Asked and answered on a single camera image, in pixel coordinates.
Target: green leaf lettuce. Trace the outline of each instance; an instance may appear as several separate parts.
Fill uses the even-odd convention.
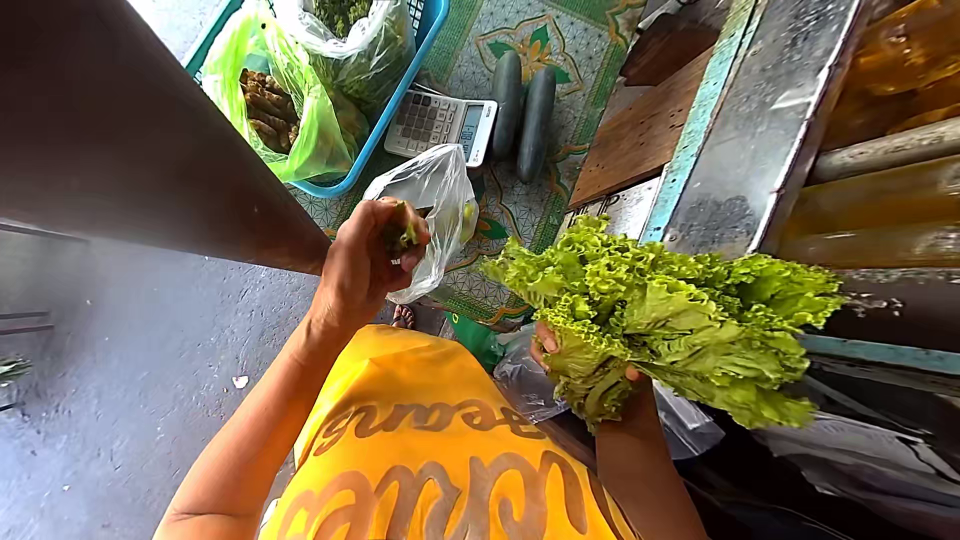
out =
[[[843,303],[837,276],[760,254],[671,253],[604,233],[607,223],[580,216],[540,255],[510,238],[483,266],[556,333],[561,351],[544,361],[592,430],[619,419],[631,365],[747,428],[810,419],[813,404],[778,389],[808,365],[794,335]]]

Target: turmeric root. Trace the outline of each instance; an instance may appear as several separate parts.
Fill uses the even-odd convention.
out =
[[[266,73],[244,68],[239,79],[253,130],[267,148],[289,154],[300,133],[300,118],[290,94]]]
[[[274,152],[282,152],[283,147],[280,145],[280,137],[273,128],[259,120],[248,121],[250,122],[250,126],[254,131],[256,131],[256,134],[260,137],[260,140],[263,141],[263,144],[265,144],[267,148],[273,150]]]

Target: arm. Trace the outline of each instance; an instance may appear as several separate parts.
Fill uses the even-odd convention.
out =
[[[420,245],[391,264],[382,230],[394,201],[364,201],[330,246],[303,321],[263,378],[190,468],[154,538],[254,538],[274,476],[293,448],[334,360],[373,319],[387,292],[409,286],[426,222],[409,209]]]
[[[543,352],[558,352],[553,332],[537,323],[530,353],[543,369]],[[700,516],[670,459],[657,415],[653,383],[633,367],[627,379],[636,393],[619,422],[600,424],[596,435],[597,472],[627,520],[644,540],[706,540]]]

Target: calculator keypad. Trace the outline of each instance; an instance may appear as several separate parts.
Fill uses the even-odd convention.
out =
[[[449,139],[457,104],[442,96],[407,92],[388,131],[388,147],[424,152]]]

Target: patterned mat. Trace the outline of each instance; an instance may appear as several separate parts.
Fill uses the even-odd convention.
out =
[[[484,322],[517,318],[528,306],[480,273],[478,263],[517,236],[542,251],[557,234],[574,183],[593,140],[633,28],[646,0],[454,0],[418,81],[441,93],[490,99],[493,67],[507,50],[520,55],[524,81],[543,66],[557,75],[552,141],[542,178],[524,184],[512,163],[470,169],[480,205],[477,232],[446,268],[431,296],[449,309]],[[333,236],[360,201],[370,180],[404,162],[379,145],[349,193],[317,199],[291,187],[314,220]]]

